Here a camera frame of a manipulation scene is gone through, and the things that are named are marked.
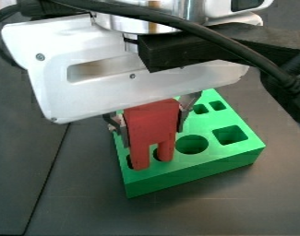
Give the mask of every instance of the square hole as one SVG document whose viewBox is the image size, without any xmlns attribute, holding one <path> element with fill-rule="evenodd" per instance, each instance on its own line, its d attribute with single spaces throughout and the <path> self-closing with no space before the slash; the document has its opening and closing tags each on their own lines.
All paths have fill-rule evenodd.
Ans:
<svg viewBox="0 0 300 236">
<path fill-rule="evenodd" d="M 217 138 L 221 145 L 235 144 L 248 139 L 244 131 L 237 125 L 215 129 L 213 135 Z"/>
<path fill-rule="evenodd" d="M 205 114 L 208 112 L 209 112 L 209 110 L 208 110 L 208 108 L 205 107 L 204 104 L 195 105 L 195 113 L 196 114 Z"/>
<path fill-rule="evenodd" d="M 224 105 L 223 101 L 220 101 L 220 100 L 212 101 L 211 105 L 212 105 L 215 111 L 223 111 L 227 109 L 227 106 Z"/>
</svg>

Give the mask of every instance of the green shape sorter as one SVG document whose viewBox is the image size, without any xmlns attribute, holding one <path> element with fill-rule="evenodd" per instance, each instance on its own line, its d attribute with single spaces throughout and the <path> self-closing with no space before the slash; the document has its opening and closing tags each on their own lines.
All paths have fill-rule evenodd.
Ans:
<svg viewBox="0 0 300 236">
<path fill-rule="evenodd" d="M 129 148 L 114 133 L 128 197 L 136 197 L 249 165 L 266 145 L 215 89 L 203 92 L 177 134 L 175 159 L 159 161 L 150 146 L 150 167 L 134 171 Z"/>
</svg>

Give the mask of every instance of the cable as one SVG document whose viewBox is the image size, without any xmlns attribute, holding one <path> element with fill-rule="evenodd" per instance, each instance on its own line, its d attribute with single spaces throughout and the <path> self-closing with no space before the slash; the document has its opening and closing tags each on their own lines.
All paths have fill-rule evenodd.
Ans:
<svg viewBox="0 0 300 236">
<path fill-rule="evenodd" d="M 70 6 L 78 9 L 101 12 L 105 14 L 117 15 L 126 18 L 141 19 L 153 23 L 167 25 L 179 30 L 187 31 L 201 39 L 211 41 L 223 49 L 233 53 L 236 56 L 247 60 L 264 73 L 271 75 L 279 85 L 296 96 L 300 94 L 300 79 L 286 73 L 278 65 L 266 58 L 262 54 L 251 50 L 241 43 L 224 35 L 215 32 L 212 29 L 199 25 L 197 23 L 183 18 L 171 16 L 169 14 L 155 10 L 150 7 L 134 6 L 118 3 L 117 1 L 105 0 L 50 0 L 61 5 Z"/>
<path fill-rule="evenodd" d="M 21 8 L 18 5 L 7 6 L 3 9 L 0 9 L 0 23 L 18 12 L 21 12 Z M 10 65 L 18 66 L 11 57 L 2 50 L 2 46 L 0 46 L 0 57 Z"/>
</svg>

